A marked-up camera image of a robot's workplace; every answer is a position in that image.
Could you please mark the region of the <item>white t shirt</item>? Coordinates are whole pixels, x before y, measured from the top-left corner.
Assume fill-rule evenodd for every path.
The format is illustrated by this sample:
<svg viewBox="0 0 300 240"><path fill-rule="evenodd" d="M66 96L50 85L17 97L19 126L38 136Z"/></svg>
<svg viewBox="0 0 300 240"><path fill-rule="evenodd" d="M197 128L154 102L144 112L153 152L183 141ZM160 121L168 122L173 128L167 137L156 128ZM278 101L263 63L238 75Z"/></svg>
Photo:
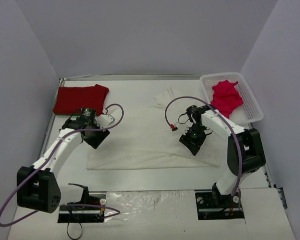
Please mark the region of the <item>white t shirt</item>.
<svg viewBox="0 0 300 240"><path fill-rule="evenodd" d="M181 131L171 131L165 107L181 94L172 87L157 95L155 104L125 111L121 123L97 149L88 153L88 170L141 170L219 167L216 135L208 136L197 155L179 142Z"/></svg>

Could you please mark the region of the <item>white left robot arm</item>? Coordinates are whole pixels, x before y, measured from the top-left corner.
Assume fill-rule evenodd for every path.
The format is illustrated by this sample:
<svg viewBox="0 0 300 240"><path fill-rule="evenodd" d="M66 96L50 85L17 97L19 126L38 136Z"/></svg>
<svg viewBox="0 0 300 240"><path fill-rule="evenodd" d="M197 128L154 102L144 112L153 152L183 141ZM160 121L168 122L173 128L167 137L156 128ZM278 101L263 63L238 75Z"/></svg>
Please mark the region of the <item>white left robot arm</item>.
<svg viewBox="0 0 300 240"><path fill-rule="evenodd" d="M81 143L96 149L109 135L109 127L115 118L85 108L76 119L68 118L59 136L49 149L30 167L21 167L17 173L17 204L40 212L53 213L59 206L73 203L79 209L89 206L90 196L82 186L59 186L59 172Z"/></svg>

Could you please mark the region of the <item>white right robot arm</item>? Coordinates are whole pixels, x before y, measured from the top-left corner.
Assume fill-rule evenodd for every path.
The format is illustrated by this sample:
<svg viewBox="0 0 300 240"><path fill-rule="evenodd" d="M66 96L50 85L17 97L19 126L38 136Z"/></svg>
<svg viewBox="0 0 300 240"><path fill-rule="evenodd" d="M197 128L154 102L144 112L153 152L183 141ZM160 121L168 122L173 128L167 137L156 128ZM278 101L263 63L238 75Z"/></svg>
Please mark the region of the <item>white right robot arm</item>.
<svg viewBox="0 0 300 240"><path fill-rule="evenodd" d="M185 130L179 141L192 155L197 155L210 129L227 141L227 170L212 186L212 202L224 206L234 196L246 175L258 171L266 163L260 134L256 129L246 129L224 117L207 105L192 105L185 113L192 126Z"/></svg>

